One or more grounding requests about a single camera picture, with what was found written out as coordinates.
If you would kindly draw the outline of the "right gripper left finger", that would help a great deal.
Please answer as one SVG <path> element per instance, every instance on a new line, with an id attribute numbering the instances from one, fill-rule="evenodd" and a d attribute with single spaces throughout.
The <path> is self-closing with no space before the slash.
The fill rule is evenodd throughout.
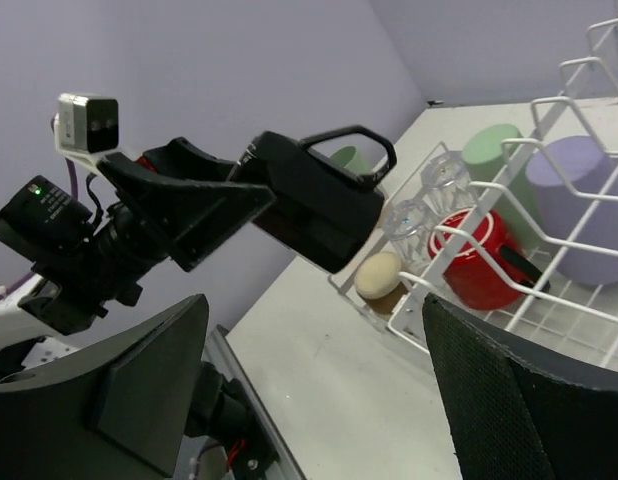
<path id="1" fill-rule="evenodd" d="M 0 382 L 0 479 L 167 479 L 207 332 L 191 295 L 143 323 Z"/>

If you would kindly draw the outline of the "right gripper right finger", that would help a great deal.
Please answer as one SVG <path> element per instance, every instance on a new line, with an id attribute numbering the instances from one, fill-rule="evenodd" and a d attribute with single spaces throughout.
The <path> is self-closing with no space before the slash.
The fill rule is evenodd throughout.
<path id="1" fill-rule="evenodd" d="M 618 372 L 435 295 L 422 318 L 465 479 L 618 479 Z"/>

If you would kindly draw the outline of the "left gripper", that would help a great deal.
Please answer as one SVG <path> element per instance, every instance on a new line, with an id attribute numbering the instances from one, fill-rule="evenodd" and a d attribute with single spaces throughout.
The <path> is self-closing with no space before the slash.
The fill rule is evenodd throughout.
<path id="1" fill-rule="evenodd" d="M 135 160 L 103 156 L 98 171 L 122 203 L 106 231 L 144 261 L 194 270 L 274 202 L 266 186 L 226 182 L 232 167 L 184 137 Z"/>

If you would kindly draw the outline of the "red mug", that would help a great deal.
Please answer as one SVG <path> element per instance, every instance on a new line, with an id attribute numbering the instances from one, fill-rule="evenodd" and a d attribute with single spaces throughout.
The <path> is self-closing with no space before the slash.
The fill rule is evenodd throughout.
<path id="1" fill-rule="evenodd" d="M 513 282 L 532 288 L 540 279 L 542 271 L 524 257 L 517 241 L 495 211 L 485 215 L 473 237 Z M 500 278 L 469 242 L 456 254 L 443 278 L 459 300 L 473 310 L 502 309 L 522 296 Z"/>

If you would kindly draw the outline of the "light green cup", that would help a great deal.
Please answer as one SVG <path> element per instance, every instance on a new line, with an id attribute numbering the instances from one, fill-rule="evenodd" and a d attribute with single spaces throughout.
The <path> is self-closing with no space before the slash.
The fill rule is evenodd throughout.
<path id="1" fill-rule="evenodd" d="M 356 175 L 368 174 L 372 167 L 355 146 L 344 146 L 330 156 L 330 160 Z"/>

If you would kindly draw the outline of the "cream and brown cup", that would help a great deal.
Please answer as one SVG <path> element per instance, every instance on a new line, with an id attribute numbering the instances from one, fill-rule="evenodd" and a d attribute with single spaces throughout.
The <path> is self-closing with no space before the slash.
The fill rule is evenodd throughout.
<path id="1" fill-rule="evenodd" d="M 380 316 L 389 318 L 407 293 L 399 277 L 402 266 L 397 254 L 382 251 L 369 256 L 355 273 L 354 287 L 357 295 Z"/>

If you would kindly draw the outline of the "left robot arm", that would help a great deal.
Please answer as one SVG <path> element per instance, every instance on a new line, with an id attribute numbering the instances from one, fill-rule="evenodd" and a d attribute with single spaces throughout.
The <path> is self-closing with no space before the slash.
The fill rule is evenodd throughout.
<path id="1" fill-rule="evenodd" d="M 0 242 L 29 260 L 37 282 L 17 301 L 46 336 L 87 330 L 110 301 L 132 307 L 141 279 L 165 260 L 195 269 L 274 201 L 265 185 L 234 182 L 236 164 L 178 137 L 137 159 L 111 152 L 97 174 L 116 201 L 87 207 L 43 176 L 0 210 Z"/>

